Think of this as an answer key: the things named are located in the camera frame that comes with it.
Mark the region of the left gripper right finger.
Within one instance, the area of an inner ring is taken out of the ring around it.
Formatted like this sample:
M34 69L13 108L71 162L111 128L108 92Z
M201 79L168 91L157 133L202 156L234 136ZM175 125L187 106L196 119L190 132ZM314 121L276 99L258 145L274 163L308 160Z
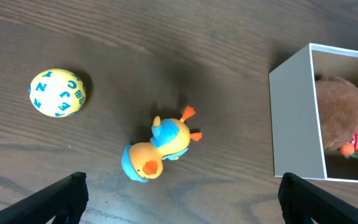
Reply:
M358 208L297 175L283 175L278 200L286 224L358 224Z

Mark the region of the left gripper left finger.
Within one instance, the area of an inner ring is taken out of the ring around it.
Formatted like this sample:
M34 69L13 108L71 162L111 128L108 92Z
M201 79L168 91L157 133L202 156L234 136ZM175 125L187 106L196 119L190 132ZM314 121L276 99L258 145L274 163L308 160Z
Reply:
M78 224L89 200L86 174L75 172L0 211L0 224Z

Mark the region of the orange and blue duck toy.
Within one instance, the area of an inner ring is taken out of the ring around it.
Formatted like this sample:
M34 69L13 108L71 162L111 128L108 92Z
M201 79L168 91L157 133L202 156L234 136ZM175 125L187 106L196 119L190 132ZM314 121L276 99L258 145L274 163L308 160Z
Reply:
M188 151L190 141L199 141L203 133L192 133L185 121L194 116L194 108L187 106L180 119L161 119L156 116L148 142L138 142L124 148L122 169L133 181L142 183L156 179L163 171L163 161L175 161Z

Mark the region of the brown plush toy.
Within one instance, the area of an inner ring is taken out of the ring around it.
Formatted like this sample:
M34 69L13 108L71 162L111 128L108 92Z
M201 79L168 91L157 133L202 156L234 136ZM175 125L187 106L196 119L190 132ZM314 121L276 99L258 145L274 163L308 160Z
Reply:
M338 76L315 82L323 149L337 150L358 130L358 87Z

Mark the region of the yellow ball with blue letters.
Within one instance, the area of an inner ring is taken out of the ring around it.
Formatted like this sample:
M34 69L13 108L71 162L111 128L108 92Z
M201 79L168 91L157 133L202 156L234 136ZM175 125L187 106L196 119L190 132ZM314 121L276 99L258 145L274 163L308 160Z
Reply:
M79 111L86 101L82 79L71 71L53 68L36 75L29 85L35 109L46 116L64 118Z

